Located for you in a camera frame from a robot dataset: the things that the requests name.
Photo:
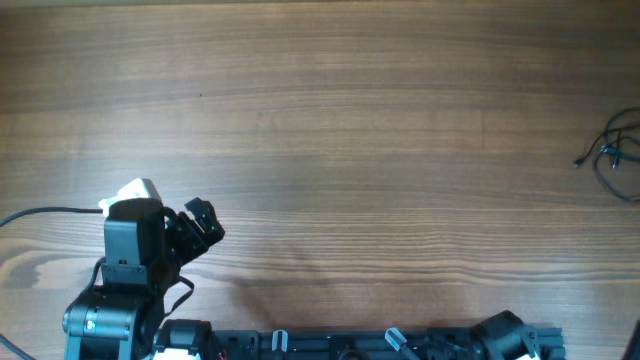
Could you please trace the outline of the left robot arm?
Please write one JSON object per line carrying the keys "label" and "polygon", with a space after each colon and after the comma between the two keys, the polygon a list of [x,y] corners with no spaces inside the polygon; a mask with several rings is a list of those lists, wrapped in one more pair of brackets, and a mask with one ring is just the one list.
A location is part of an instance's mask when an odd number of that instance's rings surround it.
{"label": "left robot arm", "polygon": [[153,198],[110,207],[105,255],[63,315],[66,359],[143,359],[151,353],[155,334],[171,314],[165,310],[167,291],[178,283],[189,288],[172,310],[194,292],[181,268],[225,236],[211,202],[194,198],[185,208],[177,213]]}

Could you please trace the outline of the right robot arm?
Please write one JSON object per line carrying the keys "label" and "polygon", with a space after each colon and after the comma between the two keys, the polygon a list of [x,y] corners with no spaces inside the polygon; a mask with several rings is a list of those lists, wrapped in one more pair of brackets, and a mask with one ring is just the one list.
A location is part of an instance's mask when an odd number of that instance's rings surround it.
{"label": "right robot arm", "polygon": [[538,329],[526,325],[511,311],[503,311],[470,330],[482,347],[476,359],[565,359],[566,349],[560,328]]}

